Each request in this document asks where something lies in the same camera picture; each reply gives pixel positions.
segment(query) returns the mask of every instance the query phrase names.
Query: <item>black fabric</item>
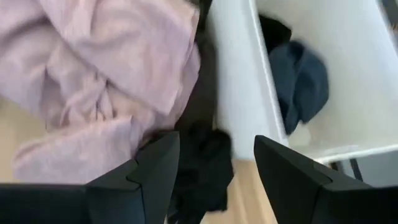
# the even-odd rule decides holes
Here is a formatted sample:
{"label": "black fabric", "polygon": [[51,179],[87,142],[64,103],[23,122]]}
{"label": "black fabric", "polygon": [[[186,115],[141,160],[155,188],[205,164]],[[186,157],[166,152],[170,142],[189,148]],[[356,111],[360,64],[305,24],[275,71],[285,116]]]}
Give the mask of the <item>black fabric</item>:
{"label": "black fabric", "polygon": [[226,133],[201,123],[180,133],[180,162],[168,223],[199,224],[206,212],[226,210],[233,175]]}
{"label": "black fabric", "polygon": [[187,106],[175,125],[177,131],[187,131],[197,121],[211,127],[217,104],[216,50],[205,30],[206,16],[211,0],[191,0],[191,2],[200,8],[200,20],[195,42],[199,49],[201,64],[198,80]]}
{"label": "black fabric", "polygon": [[387,14],[387,18],[391,25],[398,25],[398,3],[395,0],[382,0],[384,6],[384,12]]}
{"label": "black fabric", "polygon": [[301,43],[291,41],[269,55],[285,131],[291,134],[299,121],[309,122],[329,97],[323,62]]}
{"label": "black fabric", "polygon": [[289,42],[292,31],[288,27],[266,16],[259,15],[259,18],[268,54],[276,47]]}

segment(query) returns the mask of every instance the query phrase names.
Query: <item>pink fabric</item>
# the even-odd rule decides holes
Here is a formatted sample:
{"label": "pink fabric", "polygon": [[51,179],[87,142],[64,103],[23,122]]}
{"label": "pink fabric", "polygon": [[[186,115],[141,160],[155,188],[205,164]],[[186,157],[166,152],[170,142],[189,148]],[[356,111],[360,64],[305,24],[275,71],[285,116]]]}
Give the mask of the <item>pink fabric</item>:
{"label": "pink fabric", "polygon": [[184,0],[1,0],[0,94],[50,135],[15,158],[25,182],[86,183],[172,128],[196,82]]}

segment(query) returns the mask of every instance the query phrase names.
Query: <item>floor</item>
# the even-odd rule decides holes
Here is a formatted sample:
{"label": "floor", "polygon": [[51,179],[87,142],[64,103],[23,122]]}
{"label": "floor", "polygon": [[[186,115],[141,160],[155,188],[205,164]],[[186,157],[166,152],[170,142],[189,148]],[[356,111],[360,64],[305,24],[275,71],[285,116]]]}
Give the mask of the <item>floor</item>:
{"label": "floor", "polygon": [[[24,142],[41,137],[45,128],[39,119],[14,103],[0,98],[0,182],[16,182],[12,157]],[[209,213],[202,224],[275,224],[275,216],[251,161],[234,161],[235,178],[228,189],[228,210]]]}

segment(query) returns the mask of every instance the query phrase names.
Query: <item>drawer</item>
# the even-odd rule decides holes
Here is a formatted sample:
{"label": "drawer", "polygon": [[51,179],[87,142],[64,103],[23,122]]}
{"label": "drawer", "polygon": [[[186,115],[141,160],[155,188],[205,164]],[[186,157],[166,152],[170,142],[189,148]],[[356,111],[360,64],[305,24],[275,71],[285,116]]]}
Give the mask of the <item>drawer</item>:
{"label": "drawer", "polygon": [[[328,103],[284,133],[258,13],[292,28],[328,69]],[[265,135],[320,162],[398,149],[398,56],[378,1],[217,0],[209,27],[218,50],[217,124],[234,154],[253,159]]]}

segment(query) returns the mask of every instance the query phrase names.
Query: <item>clothing pile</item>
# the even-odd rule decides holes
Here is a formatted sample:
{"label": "clothing pile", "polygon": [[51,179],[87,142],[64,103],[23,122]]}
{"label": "clothing pile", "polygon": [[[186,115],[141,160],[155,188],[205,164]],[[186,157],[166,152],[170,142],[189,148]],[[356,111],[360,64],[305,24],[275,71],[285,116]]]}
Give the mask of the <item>clothing pile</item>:
{"label": "clothing pile", "polygon": [[0,94],[49,135],[14,161],[24,182],[87,183],[172,129],[200,69],[183,0],[0,1]]}

